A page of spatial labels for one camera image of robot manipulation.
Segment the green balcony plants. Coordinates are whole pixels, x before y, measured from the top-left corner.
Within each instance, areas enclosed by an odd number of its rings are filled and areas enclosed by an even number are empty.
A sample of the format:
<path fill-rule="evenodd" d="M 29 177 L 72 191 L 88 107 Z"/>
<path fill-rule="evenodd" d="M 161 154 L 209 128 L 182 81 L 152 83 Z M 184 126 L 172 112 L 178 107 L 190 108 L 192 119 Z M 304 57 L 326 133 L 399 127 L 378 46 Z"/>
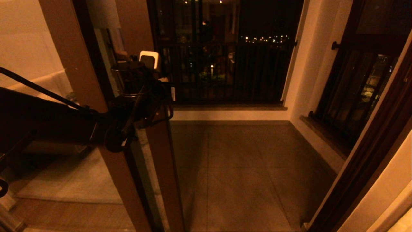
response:
<path fill-rule="evenodd" d="M 211 75 L 208 72 L 202 72 L 200 73 L 200 79 L 203 83 L 222 85 L 225 82 L 225 75 Z"/>

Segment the narrow dark metal side railing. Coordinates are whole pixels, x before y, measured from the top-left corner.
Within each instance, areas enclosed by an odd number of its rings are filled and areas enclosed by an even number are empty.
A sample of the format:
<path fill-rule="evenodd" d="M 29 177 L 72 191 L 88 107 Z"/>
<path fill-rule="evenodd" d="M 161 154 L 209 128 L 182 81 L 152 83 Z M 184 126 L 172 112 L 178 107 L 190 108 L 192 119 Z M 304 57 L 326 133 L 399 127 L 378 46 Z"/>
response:
<path fill-rule="evenodd" d="M 392 74 L 412 30 L 412 0 L 353 0 L 317 109 L 309 116 L 351 149 Z"/>

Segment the left wrist silver cylinder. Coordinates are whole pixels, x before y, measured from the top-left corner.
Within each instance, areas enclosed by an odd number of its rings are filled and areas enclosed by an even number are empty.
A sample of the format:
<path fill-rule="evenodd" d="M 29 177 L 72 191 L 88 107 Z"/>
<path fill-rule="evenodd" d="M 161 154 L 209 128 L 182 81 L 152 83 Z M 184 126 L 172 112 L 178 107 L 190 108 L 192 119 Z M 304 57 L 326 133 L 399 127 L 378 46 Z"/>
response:
<path fill-rule="evenodd" d="M 144 66 L 143 62 L 126 61 L 111 67 L 118 92 L 122 97 L 133 98 L 145 93 L 145 87 L 142 83 L 143 74 L 140 71 L 140 68 Z"/>

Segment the wide dark metal balcony railing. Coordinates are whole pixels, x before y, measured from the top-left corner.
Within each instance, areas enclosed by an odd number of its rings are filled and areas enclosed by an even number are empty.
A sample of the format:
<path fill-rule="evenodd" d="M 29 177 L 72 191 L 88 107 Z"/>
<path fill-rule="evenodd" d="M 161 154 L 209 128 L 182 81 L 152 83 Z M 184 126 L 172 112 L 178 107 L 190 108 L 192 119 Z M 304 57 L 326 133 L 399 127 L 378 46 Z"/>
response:
<path fill-rule="evenodd" d="M 159 47 L 159 67 L 175 86 L 176 104 L 283 104 L 297 43 L 195 43 Z M 200 73 L 225 75 L 222 85 Z"/>

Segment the brown-framed fixed glass panel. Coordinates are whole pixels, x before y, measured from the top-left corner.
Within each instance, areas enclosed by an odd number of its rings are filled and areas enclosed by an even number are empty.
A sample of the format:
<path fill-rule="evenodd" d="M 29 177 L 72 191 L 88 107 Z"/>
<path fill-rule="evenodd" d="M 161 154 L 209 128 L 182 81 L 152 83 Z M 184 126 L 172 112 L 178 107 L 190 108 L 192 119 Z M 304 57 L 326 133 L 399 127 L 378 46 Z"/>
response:
<path fill-rule="evenodd" d="M 20 105 L 9 115 L 16 96 L 3 88 L 61 103 L 11 80 L 3 69 L 100 113 L 114 98 L 101 60 L 87 0 L 0 0 L 0 153 L 32 131 L 27 110 L 45 113 L 39 105 Z M 33 141 L 10 158 L 1 174 L 12 181 L 0 200 L 4 225 L 12 231 L 151 231 L 131 170 L 131 150 L 109 152 L 102 145 L 73 154 L 72 144 Z M 35 170 L 23 176 L 22 171 Z"/>

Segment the brown-framed sliding glass door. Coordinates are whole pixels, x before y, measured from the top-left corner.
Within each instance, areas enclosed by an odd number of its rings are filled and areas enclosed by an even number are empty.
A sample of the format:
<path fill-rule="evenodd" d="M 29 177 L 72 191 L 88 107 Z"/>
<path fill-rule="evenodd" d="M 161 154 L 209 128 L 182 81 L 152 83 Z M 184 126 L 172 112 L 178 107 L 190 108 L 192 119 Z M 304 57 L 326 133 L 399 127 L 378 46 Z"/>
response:
<path fill-rule="evenodd" d="M 115 36 L 111 54 L 114 58 L 127 58 L 146 51 L 154 52 L 148 0 L 86 0 L 91 19 L 98 28 L 110 28 Z M 160 107 L 155 119 L 160 123 L 139 131 L 146 139 L 144 146 L 148 157 L 148 170 L 155 172 L 153 189 L 159 210 L 163 210 L 170 232 L 187 232 L 184 224 L 179 179 L 171 138 L 170 122 L 166 117 L 171 111 Z"/>

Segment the long stone railing sill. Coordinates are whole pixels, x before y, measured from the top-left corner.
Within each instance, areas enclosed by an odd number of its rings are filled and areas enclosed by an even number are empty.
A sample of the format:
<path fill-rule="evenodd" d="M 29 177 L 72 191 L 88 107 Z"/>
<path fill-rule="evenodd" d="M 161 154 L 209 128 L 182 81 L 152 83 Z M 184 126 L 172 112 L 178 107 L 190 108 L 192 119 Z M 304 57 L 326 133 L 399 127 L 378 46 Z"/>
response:
<path fill-rule="evenodd" d="M 177 111 L 286 111 L 280 104 L 174 104 Z"/>

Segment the dark brown door jamb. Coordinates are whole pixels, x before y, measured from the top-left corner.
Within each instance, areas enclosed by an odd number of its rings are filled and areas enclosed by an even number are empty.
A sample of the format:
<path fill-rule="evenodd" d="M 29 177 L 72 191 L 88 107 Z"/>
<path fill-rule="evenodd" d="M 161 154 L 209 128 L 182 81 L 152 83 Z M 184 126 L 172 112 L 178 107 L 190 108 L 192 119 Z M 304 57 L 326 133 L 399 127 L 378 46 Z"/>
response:
<path fill-rule="evenodd" d="M 307 232 L 338 232 L 412 129 L 412 31 L 382 97 Z"/>

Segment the short stone side sill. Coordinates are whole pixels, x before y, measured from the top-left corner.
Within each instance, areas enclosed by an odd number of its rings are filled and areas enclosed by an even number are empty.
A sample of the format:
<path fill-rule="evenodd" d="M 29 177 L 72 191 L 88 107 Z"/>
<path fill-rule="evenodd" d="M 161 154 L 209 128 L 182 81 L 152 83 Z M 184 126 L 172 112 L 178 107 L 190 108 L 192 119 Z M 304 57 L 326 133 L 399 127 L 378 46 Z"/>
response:
<path fill-rule="evenodd" d="M 300 120 L 307 125 L 316 135 L 327 143 L 344 160 L 349 156 L 352 147 L 334 135 L 330 130 L 321 125 L 317 120 L 309 116 L 300 116 Z"/>

